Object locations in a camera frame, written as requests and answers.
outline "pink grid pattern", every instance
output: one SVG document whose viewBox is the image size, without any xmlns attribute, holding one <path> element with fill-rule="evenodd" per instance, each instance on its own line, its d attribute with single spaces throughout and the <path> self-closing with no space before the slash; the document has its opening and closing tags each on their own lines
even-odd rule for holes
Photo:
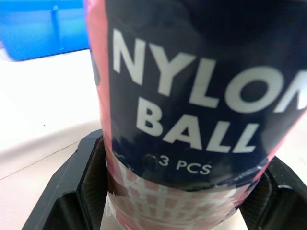
<svg viewBox="0 0 307 230">
<path fill-rule="evenodd" d="M 169 188 L 137 176 L 110 151 L 107 165 L 109 197 L 126 230 L 209 230 L 234 214 L 251 191 L 249 185 L 194 193 Z"/>
</svg>

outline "dark navy label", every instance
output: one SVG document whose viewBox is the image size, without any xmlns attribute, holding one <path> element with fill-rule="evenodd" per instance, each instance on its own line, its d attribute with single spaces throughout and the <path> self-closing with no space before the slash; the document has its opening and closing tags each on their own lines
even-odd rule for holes
<svg viewBox="0 0 307 230">
<path fill-rule="evenodd" d="M 118 159 L 186 190 L 250 183 L 307 105 L 306 3 L 107 0 L 106 9 Z"/>
</svg>

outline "plastic wrap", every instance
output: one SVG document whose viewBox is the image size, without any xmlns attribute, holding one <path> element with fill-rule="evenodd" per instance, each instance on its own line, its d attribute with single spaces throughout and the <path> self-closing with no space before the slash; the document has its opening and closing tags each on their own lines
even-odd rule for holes
<svg viewBox="0 0 307 230">
<path fill-rule="evenodd" d="M 89 0 L 113 216 L 211 229 L 307 105 L 307 4 Z"/>
</svg>

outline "blue container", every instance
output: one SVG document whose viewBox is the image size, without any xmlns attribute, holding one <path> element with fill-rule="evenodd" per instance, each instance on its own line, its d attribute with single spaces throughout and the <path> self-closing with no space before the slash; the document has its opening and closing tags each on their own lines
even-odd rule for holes
<svg viewBox="0 0 307 230">
<path fill-rule="evenodd" d="M 14 60 L 86 49 L 82 0 L 0 0 L 0 37 Z"/>
</svg>

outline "white countertop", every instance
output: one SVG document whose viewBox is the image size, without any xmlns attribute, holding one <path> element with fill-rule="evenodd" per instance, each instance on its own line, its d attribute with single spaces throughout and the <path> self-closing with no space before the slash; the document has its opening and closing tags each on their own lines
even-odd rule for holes
<svg viewBox="0 0 307 230">
<path fill-rule="evenodd" d="M 0 74 L 0 229 L 20 230 L 53 173 L 100 128 L 98 102 L 88 50 L 12 62 L 0 49 Z M 307 115 L 278 156 L 307 184 L 306 127 Z M 215 228 L 244 229 L 239 212 Z"/>
</svg>

